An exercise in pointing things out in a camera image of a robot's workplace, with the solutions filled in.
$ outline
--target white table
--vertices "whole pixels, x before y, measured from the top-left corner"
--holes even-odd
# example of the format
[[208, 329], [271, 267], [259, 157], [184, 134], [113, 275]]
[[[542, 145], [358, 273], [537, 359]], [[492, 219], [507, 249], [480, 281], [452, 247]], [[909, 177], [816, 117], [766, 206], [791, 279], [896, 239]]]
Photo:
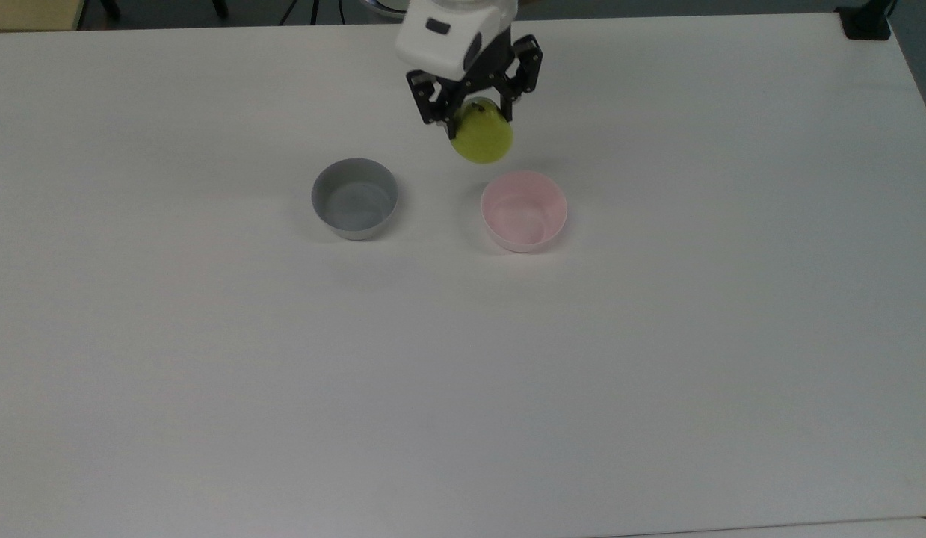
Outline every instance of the white table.
[[[926, 110], [835, 14], [535, 22], [503, 161], [395, 27], [0, 35], [0, 537], [926, 514]], [[379, 241], [309, 208], [401, 181]], [[508, 255], [477, 198], [569, 198]]]

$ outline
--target apple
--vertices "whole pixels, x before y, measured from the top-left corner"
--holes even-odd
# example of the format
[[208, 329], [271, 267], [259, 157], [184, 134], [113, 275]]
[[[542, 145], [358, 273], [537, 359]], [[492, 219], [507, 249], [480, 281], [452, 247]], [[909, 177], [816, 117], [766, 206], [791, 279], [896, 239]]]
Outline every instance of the apple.
[[494, 163], [513, 146], [513, 126], [492, 99], [478, 96], [460, 106], [454, 116], [456, 137], [453, 149], [467, 161]]

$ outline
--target bowl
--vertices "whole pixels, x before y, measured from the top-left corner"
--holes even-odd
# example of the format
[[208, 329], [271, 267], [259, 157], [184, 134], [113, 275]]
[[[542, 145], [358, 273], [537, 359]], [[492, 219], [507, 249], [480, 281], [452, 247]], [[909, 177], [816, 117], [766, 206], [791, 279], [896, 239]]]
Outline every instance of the bowl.
[[541, 173], [520, 170], [486, 186], [480, 211], [497, 245], [524, 253], [545, 248], [559, 235], [569, 206], [555, 181]]
[[397, 207], [393, 173], [370, 159], [346, 159], [323, 170], [310, 191], [313, 211], [340, 238], [380, 234]]

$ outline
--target pink bowl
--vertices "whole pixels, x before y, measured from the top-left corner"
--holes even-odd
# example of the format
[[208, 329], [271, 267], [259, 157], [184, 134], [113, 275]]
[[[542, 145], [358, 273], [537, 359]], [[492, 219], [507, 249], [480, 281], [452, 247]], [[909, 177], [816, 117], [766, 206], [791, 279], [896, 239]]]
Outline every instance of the pink bowl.
[[569, 207], [555, 181], [521, 170], [494, 179], [480, 201], [483, 220], [499, 246], [513, 252], [544, 248], [566, 223]]

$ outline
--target yellow object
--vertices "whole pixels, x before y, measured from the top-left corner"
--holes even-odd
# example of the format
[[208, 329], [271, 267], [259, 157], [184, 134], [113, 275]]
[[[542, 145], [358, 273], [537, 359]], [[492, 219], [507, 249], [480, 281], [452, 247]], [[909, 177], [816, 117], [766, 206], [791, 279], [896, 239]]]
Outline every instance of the yellow object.
[[492, 99], [470, 99], [456, 111], [453, 149], [477, 164], [494, 163], [513, 146], [513, 126]]
[[84, 0], [0, 0], [0, 31], [75, 30]]

